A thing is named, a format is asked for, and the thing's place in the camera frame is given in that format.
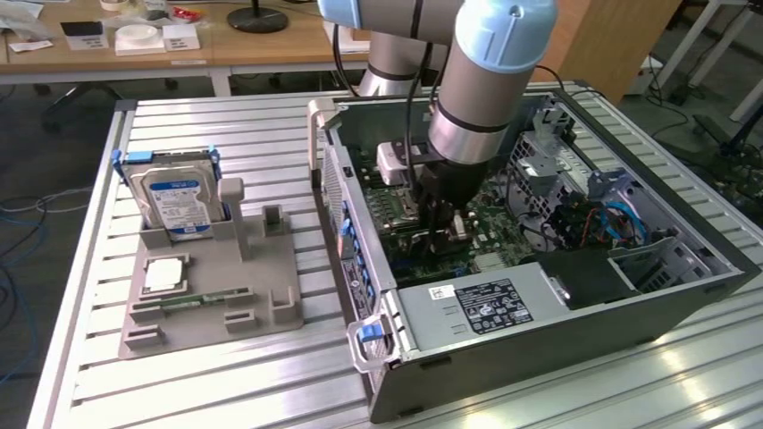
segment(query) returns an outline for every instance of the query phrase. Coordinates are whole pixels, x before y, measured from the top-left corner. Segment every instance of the hard drive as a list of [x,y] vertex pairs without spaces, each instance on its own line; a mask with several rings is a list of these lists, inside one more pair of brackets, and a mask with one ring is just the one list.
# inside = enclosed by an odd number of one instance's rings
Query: hard drive
[[219,152],[128,152],[112,164],[130,187],[146,227],[164,228],[172,241],[211,236],[210,226],[227,219],[219,201]]

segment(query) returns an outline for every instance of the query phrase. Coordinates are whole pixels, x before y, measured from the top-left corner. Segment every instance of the motherboard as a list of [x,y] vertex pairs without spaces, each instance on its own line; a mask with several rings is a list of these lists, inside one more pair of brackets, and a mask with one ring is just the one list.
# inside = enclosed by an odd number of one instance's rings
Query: motherboard
[[364,198],[399,287],[515,266],[534,253],[520,223],[504,206],[498,178],[486,181],[467,206],[471,244],[448,255],[435,255],[418,250],[428,231],[420,227],[410,188],[378,186],[374,176],[374,171],[367,170],[362,180],[367,185]]

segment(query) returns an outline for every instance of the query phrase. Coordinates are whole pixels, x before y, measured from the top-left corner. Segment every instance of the wooden desk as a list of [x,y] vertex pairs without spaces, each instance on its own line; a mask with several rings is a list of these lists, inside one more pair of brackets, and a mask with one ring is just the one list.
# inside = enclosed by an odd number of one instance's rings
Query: wooden desk
[[11,50],[8,43],[6,42],[6,34],[0,34],[0,43],[3,44],[3,47],[0,48],[0,67],[3,67],[8,64],[8,51]]
[[[55,34],[54,47],[16,54],[7,43],[0,51],[0,85],[16,83],[80,82],[208,76],[215,95],[230,96],[228,77],[234,73],[310,72],[331,70],[331,45],[320,24],[318,6],[284,2],[263,2],[276,6],[290,18],[283,31],[248,34],[230,27],[226,17],[246,4],[194,4],[206,18],[196,27],[202,49],[154,55],[116,56],[115,31],[108,30],[111,48],[71,51],[66,43],[62,21],[94,21],[114,16],[95,0],[72,0],[67,4],[46,4],[40,20]],[[7,36],[18,42],[15,35]],[[347,55],[347,69],[364,68],[366,55]]]
[[[210,13],[210,6],[199,4],[198,9]],[[107,29],[107,49],[72,51],[67,45],[60,22],[96,21],[104,17],[115,16],[116,13],[104,11],[95,0],[72,0],[63,4],[46,4],[40,14],[40,20],[54,33],[54,46],[31,52],[8,52],[8,66],[3,72],[74,72],[98,70],[126,69],[156,69],[172,67],[178,62],[183,66],[188,62],[196,65],[207,65],[212,61],[212,30],[211,26],[200,26],[198,29],[202,49],[178,51],[167,54],[118,56],[115,54],[115,29]],[[16,43],[15,34],[7,36],[8,43]]]
[[[679,0],[558,0],[559,19],[542,64],[566,80],[585,80],[617,103],[629,89]],[[334,69],[331,45],[315,4],[263,0],[290,25],[274,34],[250,34],[227,23],[243,4],[194,4],[207,13],[199,27],[202,49],[118,57],[114,49],[70,51],[60,21],[92,21],[107,13],[96,0],[46,4],[42,20],[56,33],[55,47],[0,56],[0,84],[208,76],[218,96],[230,96],[231,74]],[[16,41],[16,36],[7,36]],[[114,30],[110,31],[114,46]],[[344,55],[347,69],[364,68],[366,55]],[[550,81],[546,71],[534,80]]]

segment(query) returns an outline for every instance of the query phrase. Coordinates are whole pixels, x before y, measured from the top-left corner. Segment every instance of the white box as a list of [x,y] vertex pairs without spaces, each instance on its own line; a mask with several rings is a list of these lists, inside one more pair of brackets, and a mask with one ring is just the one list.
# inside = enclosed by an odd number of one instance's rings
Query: white box
[[86,49],[104,49],[108,47],[108,39],[106,34],[96,36],[67,36],[70,49],[83,51]]
[[115,43],[115,53],[118,56],[164,54],[164,52],[167,52],[164,50],[164,43],[159,37],[151,43],[144,43],[140,45],[132,44],[126,40],[120,40],[119,38]]
[[62,22],[62,29],[70,49],[74,51],[108,47],[107,31],[100,22]]
[[199,49],[199,35],[192,24],[166,25],[163,27],[164,47],[168,51]]
[[634,79],[634,83],[631,84],[631,87],[629,88],[629,92],[626,92],[625,94],[627,96],[643,95],[646,93],[646,89],[653,84],[653,81],[655,80],[657,75],[659,74],[661,70],[663,70],[663,63],[659,62],[651,56],[649,56],[645,59],[645,62],[642,63],[642,69],[639,70],[639,74]]

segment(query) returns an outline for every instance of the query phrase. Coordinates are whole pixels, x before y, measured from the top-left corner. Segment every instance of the black lamp base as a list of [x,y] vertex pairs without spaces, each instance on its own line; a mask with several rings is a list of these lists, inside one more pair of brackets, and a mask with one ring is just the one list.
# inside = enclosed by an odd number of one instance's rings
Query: black lamp base
[[275,9],[260,7],[259,16],[251,7],[228,13],[228,24],[247,33],[275,33],[288,26],[288,17]]

